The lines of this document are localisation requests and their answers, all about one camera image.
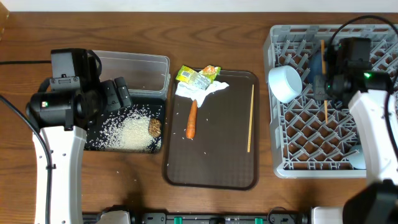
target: crumpled paper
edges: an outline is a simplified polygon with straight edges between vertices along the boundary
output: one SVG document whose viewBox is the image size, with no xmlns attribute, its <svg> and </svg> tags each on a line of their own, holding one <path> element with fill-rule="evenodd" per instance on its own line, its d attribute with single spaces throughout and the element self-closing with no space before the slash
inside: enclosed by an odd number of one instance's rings
<svg viewBox="0 0 398 224">
<path fill-rule="evenodd" d="M 213 81 L 213 83 L 210 84 L 210 86 L 207 87 L 206 90 L 202 90 L 195 86 L 186 84 L 184 82 L 179 82 L 175 94 L 178 96 L 191 98 L 192 101 L 196 100 L 198 102 L 198 108 L 199 108 L 205 101 L 207 95 L 218 90 L 223 90 L 228 86 L 229 85 L 225 82 L 221 83 L 219 81 Z"/>
</svg>

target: green light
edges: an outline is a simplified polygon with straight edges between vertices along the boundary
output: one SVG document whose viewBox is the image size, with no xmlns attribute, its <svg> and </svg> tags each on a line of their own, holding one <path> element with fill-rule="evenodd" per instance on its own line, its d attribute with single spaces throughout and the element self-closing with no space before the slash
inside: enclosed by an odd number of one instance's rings
<svg viewBox="0 0 398 224">
<path fill-rule="evenodd" d="M 370 73 L 366 73 L 366 72 L 363 75 L 365 76 L 365 78 L 370 78 L 372 76 Z"/>
</svg>

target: black tray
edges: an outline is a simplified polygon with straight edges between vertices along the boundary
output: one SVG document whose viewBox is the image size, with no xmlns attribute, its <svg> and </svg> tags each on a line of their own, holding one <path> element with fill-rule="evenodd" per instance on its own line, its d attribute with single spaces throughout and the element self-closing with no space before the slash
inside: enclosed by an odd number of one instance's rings
<svg viewBox="0 0 398 224">
<path fill-rule="evenodd" d="M 87 151 L 111 151 L 107 149 L 100 149 L 95 146 L 95 142 L 97 139 L 102 139 L 103 141 L 106 141 L 106 137 L 103 134 L 100 134 L 100 131 L 103 131 L 101 128 L 102 124 L 104 121 L 106 121 L 110 116 L 117 116 L 117 114 L 122 115 L 126 114 L 130 111 L 134 110 L 140 110 L 141 108 L 149 108 L 149 111 L 146 113 L 150 115 L 150 118 L 156 118 L 162 123 L 162 133 L 159 137 L 155 139 L 155 143 L 152 143 L 149 148 L 150 151 L 144 151 L 146 153 L 156 153 L 160 151 L 159 149 L 156 149 L 156 144 L 158 141 L 163 139 L 163 129 L 164 129 L 164 116 L 165 116 L 165 103 L 161 99 L 155 99 L 155 98 L 131 98 L 133 105 L 127 108 L 121 108 L 117 111 L 113 111 L 111 113 L 105 113 L 104 116 L 98 116 L 97 123 L 93 124 L 91 126 L 88 126 L 87 130 L 87 141 L 85 144 L 85 150 Z"/>
<path fill-rule="evenodd" d="M 221 71 L 217 81 L 229 84 L 210 93 L 197 112 L 196 135 L 185 136 L 192 100 L 175 96 L 166 145 L 163 176 L 172 185 L 248 190 L 258 180 L 259 82 L 250 72 Z M 254 105 L 248 153 L 252 86 Z"/>
</svg>

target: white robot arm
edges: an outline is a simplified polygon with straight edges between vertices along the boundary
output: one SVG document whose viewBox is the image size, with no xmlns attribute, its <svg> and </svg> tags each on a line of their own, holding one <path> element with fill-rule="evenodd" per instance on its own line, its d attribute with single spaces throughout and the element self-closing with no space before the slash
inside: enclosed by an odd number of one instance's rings
<svg viewBox="0 0 398 224">
<path fill-rule="evenodd" d="M 63 126 L 42 128 L 43 137 L 51 152 L 55 169 L 51 183 L 51 223 L 80 223 L 81 216 L 81 162 L 86 143 L 86 131 Z M 45 198 L 47 190 L 47 161 L 36 135 L 33 135 L 37 159 L 37 189 L 35 223 L 45 223 Z"/>
<path fill-rule="evenodd" d="M 358 91 L 348 104 L 349 112 L 357 125 L 366 163 L 368 184 L 392 180 L 398 184 L 398 161 L 387 133 L 384 117 L 384 99 L 386 91 Z M 398 133 L 396 99 L 389 100 L 391 127 Z M 343 207 L 315 207 L 311 211 L 312 224 L 343 224 Z"/>
</svg>

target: carrot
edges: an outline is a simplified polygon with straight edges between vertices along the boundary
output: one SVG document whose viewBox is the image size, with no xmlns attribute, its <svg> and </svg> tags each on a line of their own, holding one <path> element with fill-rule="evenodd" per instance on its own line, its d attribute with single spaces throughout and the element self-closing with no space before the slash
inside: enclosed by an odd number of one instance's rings
<svg viewBox="0 0 398 224">
<path fill-rule="evenodd" d="M 187 123 L 187 138 L 189 139 L 193 139 L 193 137 L 195 137 L 195 131 L 197 127 L 197 110 L 198 102 L 194 100 L 191 106 L 191 112 L 189 112 Z"/>
</svg>

